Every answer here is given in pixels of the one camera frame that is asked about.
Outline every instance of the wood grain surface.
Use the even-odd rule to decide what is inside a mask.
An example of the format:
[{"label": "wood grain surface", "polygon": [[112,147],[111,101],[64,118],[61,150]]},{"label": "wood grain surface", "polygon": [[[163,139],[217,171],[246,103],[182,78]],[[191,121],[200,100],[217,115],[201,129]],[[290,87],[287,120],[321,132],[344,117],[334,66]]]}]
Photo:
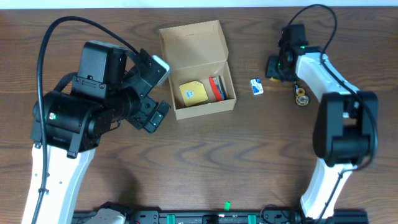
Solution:
[{"label": "wood grain surface", "polygon": [[[312,131],[318,102],[299,108],[289,83],[264,78],[268,56],[299,8],[90,9],[0,11],[0,223],[20,223],[30,183],[35,68],[47,27],[61,16],[92,19],[136,48],[161,55],[159,29],[218,19],[229,48],[235,109],[177,121],[171,112],[154,134],[127,122],[103,136],[83,180],[77,210],[106,201],[163,210],[260,210],[297,205],[315,167]],[[327,54],[341,74],[379,98],[379,152],[353,174],[336,208],[364,208],[372,223],[398,223],[398,8],[335,8],[339,28]],[[311,44],[323,45],[331,16],[312,9],[305,21]],[[55,29],[44,63],[44,90],[78,70],[87,40],[118,44],[97,28],[67,22]],[[261,78],[253,96],[249,79]],[[169,84],[150,96],[171,104]]]}]

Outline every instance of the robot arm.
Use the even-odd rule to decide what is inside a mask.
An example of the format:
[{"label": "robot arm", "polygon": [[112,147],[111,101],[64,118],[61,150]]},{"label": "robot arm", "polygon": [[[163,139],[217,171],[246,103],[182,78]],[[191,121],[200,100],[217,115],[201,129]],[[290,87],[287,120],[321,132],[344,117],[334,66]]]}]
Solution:
[{"label": "robot arm", "polygon": [[[325,219],[333,216],[335,202],[352,170],[376,149],[370,147],[374,138],[369,116],[350,91],[331,76],[321,63],[321,55],[327,68],[363,99],[374,117],[377,117],[377,97],[348,83],[319,47],[309,47],[304,25],[283,28],[279,47],[279,56],[269,59],[266,78],[303,80],[320,102],[313,132],[317,164],[300,204],[304,218]],[[355,119],[356,123],[345,125],[345,118]]]},{"label": "robot arm", "polygon": [[[125,72],[128,57],[135,66]],[[164,101],[159,104],[147,95],[169,73],[169,65],[143,49],[133,54],[109,43],[85,44],[78,73],[66,75],[43,98],[49,143],[48,191],[43,196],[37,223],[71,223],[81,181],[102,134],[115,129],[111,129],[111,123],[119,126],[126,119],[137,129],[156,131],[170,105]],[[68,82],[72,82],[69,95],[61,92]],[[34,117],[32,178],[22,223],[32,222],[42,180],[43,145],[37,104]]]}]

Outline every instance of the cardboard box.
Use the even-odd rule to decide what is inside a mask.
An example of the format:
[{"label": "cardboard box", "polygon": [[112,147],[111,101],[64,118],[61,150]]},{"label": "cardboard box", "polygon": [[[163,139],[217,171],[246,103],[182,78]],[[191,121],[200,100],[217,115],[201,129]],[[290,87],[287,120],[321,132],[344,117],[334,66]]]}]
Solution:
[{"label": "cardboard box", "polygon": [[[160,30],[163,59],[171,66],[169,76],[177,119],[233,110],[236,102],[229,72],[228,48],[219,21],[202,22]],[[209,77],[221,76],[227,100],[216,101]],[[179,86],[190,81],[201,81],[208,100],[186,107]]]}]

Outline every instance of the yellow object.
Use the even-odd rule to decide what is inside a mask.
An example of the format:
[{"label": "yellow object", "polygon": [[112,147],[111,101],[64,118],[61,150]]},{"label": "yellow object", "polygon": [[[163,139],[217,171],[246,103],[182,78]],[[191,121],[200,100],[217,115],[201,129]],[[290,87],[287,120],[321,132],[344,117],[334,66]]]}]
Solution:
[{"label": "yellow object", "polygon": [[269,79],[269,80],[271,80],[271,81],[273,81],[273,82],[280,82],[280,80],[279,80],[279,79],[272,78],[272,77],[270,77],[270,79]]},{"label": "yellow object", "polygon": [[299,106],[307,106],[310,98],[307,95],[296,96],[296,104]]},{"label": "yellow object", "polygon": [[296,95],[297,96],[303,96],[303,95],[305,95],[305,90],[304,90],[304,88],[297,88],[296,89]]},{"label": "yellow object", "polygon": [[205,86],[199,81],[192,81],[180,85],[180,91],[185,106],[195,105],[208,100]]}]

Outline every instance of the black base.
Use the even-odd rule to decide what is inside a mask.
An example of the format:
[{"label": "black base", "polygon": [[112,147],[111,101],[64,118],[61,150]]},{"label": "black base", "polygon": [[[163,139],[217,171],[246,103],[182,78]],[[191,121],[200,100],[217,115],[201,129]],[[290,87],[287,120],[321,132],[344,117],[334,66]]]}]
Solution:
[{"label": "black base", "polygon": [[[301,217],[300,210],[271,207],[263,211],[233,211],[233,212],[159,212],[157,210],[139,210],[106,203],[101,208],[110,208],[121,212],[126,217],[125,224],[301,224],[315,223],[312,219]],[[75,212],[72,224],[87,222],[96,212]],[[369,223],[368,214],[364,210],[335,210],[333,217],[318,222],[332,223]]]}]

